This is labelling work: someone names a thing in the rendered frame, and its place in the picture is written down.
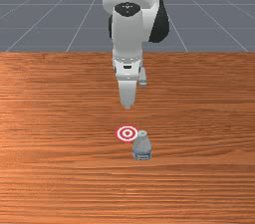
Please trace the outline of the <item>clear plastic bottle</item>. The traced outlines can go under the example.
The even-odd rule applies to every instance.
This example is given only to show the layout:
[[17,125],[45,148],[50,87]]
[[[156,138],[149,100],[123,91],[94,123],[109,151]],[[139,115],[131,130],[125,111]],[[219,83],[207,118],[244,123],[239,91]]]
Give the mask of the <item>clear plastic bottle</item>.
[[151,142],[145,130],[140,130],[132,145],[132,156],[135,160],[151,160]]

